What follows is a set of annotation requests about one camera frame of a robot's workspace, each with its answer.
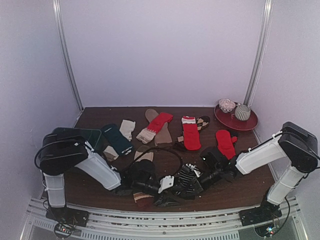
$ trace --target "red plate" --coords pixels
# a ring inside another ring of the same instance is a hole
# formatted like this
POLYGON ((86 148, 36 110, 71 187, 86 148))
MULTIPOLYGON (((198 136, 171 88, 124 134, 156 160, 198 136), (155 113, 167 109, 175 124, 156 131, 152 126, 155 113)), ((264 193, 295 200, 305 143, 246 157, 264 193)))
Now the red plate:
POLYGON ((225 113, 217 105, 214 108, 214 115, 223 125, 237 131, 249 131, 258 125, 258 117, 254 111, 251 110, 250 118, 247 121, 240 121, 236 119, 235 110, 236 108, 231 112, 225 113))

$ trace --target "ceramic mug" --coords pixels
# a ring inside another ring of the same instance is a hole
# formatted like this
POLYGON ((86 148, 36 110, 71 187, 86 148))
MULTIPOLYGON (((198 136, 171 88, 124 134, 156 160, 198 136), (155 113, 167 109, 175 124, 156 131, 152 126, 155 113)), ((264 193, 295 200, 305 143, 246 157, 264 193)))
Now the ceramic mug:
POLYGON ((239 104, 235 109, 235 117, 240 121, 247 121, 250 118, 251 109, 243 104, 239 104))

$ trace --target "black bracket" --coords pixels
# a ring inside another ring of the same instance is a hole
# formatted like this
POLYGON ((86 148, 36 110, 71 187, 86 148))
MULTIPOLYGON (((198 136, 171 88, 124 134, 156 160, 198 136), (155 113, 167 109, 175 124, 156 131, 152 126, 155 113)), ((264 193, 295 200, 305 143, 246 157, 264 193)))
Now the black bracket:
POLYGON ((274 218, 280 218, 282 216, 279 207, 277 209, 270 209, 264 206, 250 208, 239 212, 242 226, 248 226, 252 224, 259 224, 273 220, 274 218))
POLYGON ((89 212, 69 207, 49 207, 45 217, 57 222, 63 222, 66 225, 76 225, 85 228, 87 226, 89 212))

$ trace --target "wooden table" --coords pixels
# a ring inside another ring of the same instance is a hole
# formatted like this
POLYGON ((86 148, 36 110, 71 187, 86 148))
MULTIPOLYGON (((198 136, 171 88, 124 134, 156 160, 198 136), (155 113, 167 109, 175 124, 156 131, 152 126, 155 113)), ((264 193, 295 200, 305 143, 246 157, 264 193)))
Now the wooden table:
MULTIPOLYGON (((121 125, 123 119, 136 122, 135 130, 132 133, 132 143, 137 149, 142 142, 136 139, 138 133, 148 125, 145 112, 150 107, 87 107, 79 118, 76 128, 100 129, 106 124, 115 123, 121 125)), ((215 133, 220 129, 226 129, 214 117, 213 108, 209 107, 152 107, 158 113, 167 112, 172 114, 173 120, 169 123, 168 129, 171 137, 175 140, 182 131, 181 117, 186 116, 209 116, 211 122, 208 128, 200 132, 202 148, 199 151, 178 152, 185 163, 204 166, 200 152, 206 147, 216 146, 215 133)), ((252 131, 239 132, 235 150, 239 153, 249 147, 257 145, 256 138, 252 131)), ((119 157, 112 164, 122 169, 134 158, 131 153, 125 157, 119 157)), ((172 174, 178 167, 178 159, 170 153, 163 151, 154 154, 153 162, 158 177, 172 174)), ((220 210, 236 207, 251 206, 259 204, 266 190, 274 183, 274 179, 268 166, 260 167, 248 175, 238 176, 233 183, 221 180, 217 185, 203 192, 195 200, 182 200, 181 205, 175 207, 150 207, 148 212, 193 212, 220 210)), ((68 203, 97 207, 104 209, 122 211, 140 211, 137 208, 133 196, 115 196, 85 173, 65 173, 65 192, 68 203)))

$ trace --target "red mitten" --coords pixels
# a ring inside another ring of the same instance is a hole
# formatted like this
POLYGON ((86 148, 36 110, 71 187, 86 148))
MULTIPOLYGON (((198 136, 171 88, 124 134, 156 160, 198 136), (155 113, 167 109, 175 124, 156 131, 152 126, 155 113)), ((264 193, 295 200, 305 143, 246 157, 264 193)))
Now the red mitten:
POLYGON ((196 118, 193 116, 183 116, 181 119, 183 127, 184 146, 190 151, 201 148, 198 126, 196 118))
POLYGON ((227 159, 232 159, 236 155, 234 144, 237 141, 237 137, 231 137, 230 132, 227 130, 219 130, 215 133, 216 140, 218 142, 219 151, 226 156, 227 159))

